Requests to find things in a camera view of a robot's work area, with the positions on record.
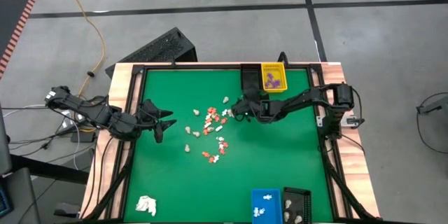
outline black frame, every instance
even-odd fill
[[[137,74],[140,72],[141,72],[142,76],[141,76],[141,84],[140,84],[139,94],[138,94],[138,99],[137,99],[139,102],[141,102],[141,99],[143,97],[144,87],[145,87],[144,83],[146,82],[146,77],[150,70],[160,70],[160,69],[167,69],[167,70],[179,70],[179,69],[185,69],[185,70],[194,70],[194,69],[240,70],[240,65],[241,65],[241,63],[237,63],[237,64],[201,64],[201,63],[176,64],[174,62],[172,62],[171,64],[159,64],[159,65],[138,65],[138,64],[136,64],[133,66],[133,69],[132,69],[132,77],[131,77],[131,80],[129,83],[129,91],[128,91],[128,96],[126,99],[125,110],[126,110],[126,112],[129,112],[129,110],[130,110],[132,98],[134,96],[134,87],[135,87],[135,83],[136,83],[136,79],[137,79]],[[286,61],[285,68],[286,69],[297,69],[297,70],[303,69],[303,70],[307,71],[308,81],[309,81],[310,86],[314,86],[313,72],[315,72],[318,77],[318,84],[319,85],[325,84],[324,79],[323,79],[323,72],[322,72],[321,64],[290,64]],[[318,106],[314,106],[313,110],[314,110],[315,116],[320,115]],[[319,128],[317,127],[317,125],[316,125],[316,131],[318,133],[319,145],[325,146],[326,139],[324,139],[322,137],[322,135],[319,134]],[[333,158],[335,161],[335,167],[336,167],[337,174],[342,179],[342,181],[345,183],[344,171],[342,169],[342,161],[341,161],[341,157],[339,154],[339,148],[338,148],[337,142],[332,141],[331,144],[332,144],[332,149],[333,149],[332,155],[333,155]],[[120,142],[118,145],[117,156],[115,157],[112,181],[114,181],[116,179],[118,172],[120,170],[119,169],[120,163],[123,158],[122,157],[123,148],[124,148],[124,143]],[[132,153],[129,153],[128,155],[134,154],[135,143],[130,144],[129,152],[132,152]],[[325,162],[324,157],[325,157],[325,155],[327,155],[327,153],[325,151],[321,151],[321,155],[322,155],[322,161]],[[120,208],[119,208],[119,214],[118,214],[119,219],[124,218],[125,205],[126,205],[126,201],[127,201],[127,192],[128,192],[128,188],[129,188],[128,185],[130,182],[130,174],[131,173],[132,173],[132,170],[129,171],[128,176],[123,181],[122,195],[121,195]],[[332,211],[332,217],[333,217],[333,220],[335,221],[340,217],[339,217],[339,211],[337,209],[337,202],[336,202],[335,190],[334,190],[334,186],[333,186],[333,180],[332,180],[329,172],[327,171],[327,169],[325,169],[325,179],[327,182],[328,196],[330,198],[330,208]],[[346,217],[352,218],[351,207],[350,207],[346,197],[342,195],[342,198],[343,198],[344,210],[346,213]],[[106,219],[111,217],[112,205],[113,205],[113,200],[108,203],[108,206],[106,209],[106,215],[105,215]]]

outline yellow basket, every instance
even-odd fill
[[[285,65],[282,62],[261,63],[261,74],[266,92],[283,92],[288,89]]]

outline wooden table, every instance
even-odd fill
[[[170,63],[144,63],[146,65],[168,65]],[[179,65],[182,64],[205,64],[205,65],[213,65],[213,64],[235,64],[235,62],[185,62],[185,63],[178,63]],[[111,88],[109,90],[109,104],[113,106],[121,107],[122,109],[126,106],[126,101],[128,94],[130,92],[130,81],[132,76],[132,69],[135,63],[119,63],[115,66],[115,72],[112,78],[111,82]],[[344,73],[342,71],[342,66],[340,63],[321,63],[321,68],[323,72],[323,78],[325,83],[341,83],[345,82]],[[133,89],[134,95],[132,98],[132,103],[130,106],[130,113],[135,112],[135,109],[137,107],[137,97],[140,91],[140,82],[141,82],[141,74],[138,73],[136,75],[136,81],[135,86]],[[330,102],[332,102],[333,98],[331,95],[328,96]],[[358,143],[361,143],[358,130],[357,129],[347,129],[343,128],[342,133]],[[99,191],[99,198],[102,198],[102,195],[108,190],[109,186],[111,185],[111,177],[113,173],[113,168],[116,160],[117,155],[117,149],[118,149],[118,142],[114,141],[108,145],[108,148],[105,150],[106,143],[110,139],[109,133],[106,130],[102,130],[99,133],[99,138],[97,141],[97,149],[96,154],[97,157],[96,161],[93,165],[95,165],[96,173],[93,177],[93,172],[90,172],[89,181],[87,182],[87,188],[85,190],[84,195],[84,201],[82,205],[81,213],[84,211],[84,209],[87,207],[87,210],[85,212],[85,215],[88,215],[91,210],[94,209],[95,205],[97,204],[97,194]],[[360,148],[355,145],[354,143],[351,143],[348,139],[345,139],[342,137],[338,141],[339,146],[339,154],[342,161],[342,166],[344,170],[344,176],[346,180],[347,186],[350,188],[352,193],[356,196],[358,201],[374,216],[379,216],[377,203],[375,201],[375,195],[373,193],[372,184],[370,182],[370,176],[369,171],[367,168],[367,164],[365,161],[364,154]],[[127,149],[129,148],[129,143],[125,144],[124,151],[122,152],[122,163],[124,164],[125,158],[127,157]],[[99,178],[101,176],[100,174],[100,166],[101,166],[101,156],[103,152],[106,151],[104,154],[104,163],[103,163],[103,170],[102,170],[102,180],[101,184],[99,185]],[[93,188],[93,196],[91,199],[91,203],[89,206],[88,200],[90,197],[90,192],[92,190],[92,182],[95,180],[94,188]],[[337,209],[339,212],[340,217],[345,217],[346,213],[344,210],[344,204],[342,200],[342,195],[339,190],[339,188],[336,186],[336,184],[333,182],[334,190],[335,190],[335,196],[337,201]],[[115,194],[114,198],[114,204],[111,211],[111,217],[117,218],[118,212],[119,212],[119,203],[121,200],[121,192],[123,190],[123,184],[117,189],[117,192]]]

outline small white item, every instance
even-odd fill
[[[293,202],[292,202],[290,199],[287,199],[287,200],[285,201],[285,208],[288,209],[289,206],[290,206],[292,203],[293,203]]]
[[[258,207],[253,209],[253,217],[259,217],[260,213],[258,212]]]
[[[139,199],[139,203],[136,205],[136,211],[146,211],[151,213],[152,216],[155,216],[155,199],[151,199],[149,196],[141,196]]]
[[[303,221],[303,218],[301,216],[296,216],[294,220],[294,224],[299,224]]]
[[[289,213],[286,211],[283,213],[283,221],[287,223],[288,220],[289,220]]]

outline black box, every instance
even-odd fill
[[[169,30],[120,62],[197,62],[195,46],[177,28]],[[106,68],[112,78],[115,64]]]

